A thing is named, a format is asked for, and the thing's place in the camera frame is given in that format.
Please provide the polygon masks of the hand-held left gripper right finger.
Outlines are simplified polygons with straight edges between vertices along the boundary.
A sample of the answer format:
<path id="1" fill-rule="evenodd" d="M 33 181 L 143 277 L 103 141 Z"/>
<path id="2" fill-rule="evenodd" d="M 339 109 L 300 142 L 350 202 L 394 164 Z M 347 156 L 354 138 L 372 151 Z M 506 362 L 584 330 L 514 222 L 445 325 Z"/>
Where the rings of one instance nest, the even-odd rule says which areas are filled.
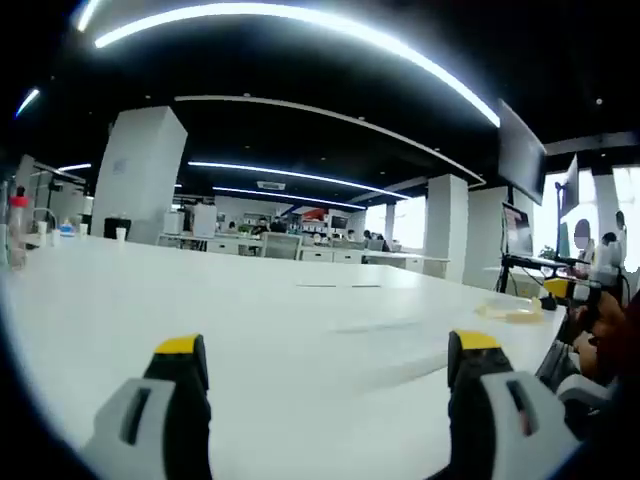
<path id="1" fill-rule="evenodd" d="M 447 384 L 450 479 L 548 479 L 579 448 L 562 402 L 489 335 L 450 332 Z"/>

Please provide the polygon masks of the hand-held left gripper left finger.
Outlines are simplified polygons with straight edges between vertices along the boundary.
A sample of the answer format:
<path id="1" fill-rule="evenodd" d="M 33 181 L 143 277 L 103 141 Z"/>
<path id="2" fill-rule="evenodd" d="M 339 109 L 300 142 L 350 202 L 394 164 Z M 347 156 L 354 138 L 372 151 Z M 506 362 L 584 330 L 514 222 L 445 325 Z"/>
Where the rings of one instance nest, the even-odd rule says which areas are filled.
<path id="1" fill-rule="evenodd" d="M 211 479 L 204 338 L 171 338 L 98 410 L 82 458 L 100 479 Z"/>

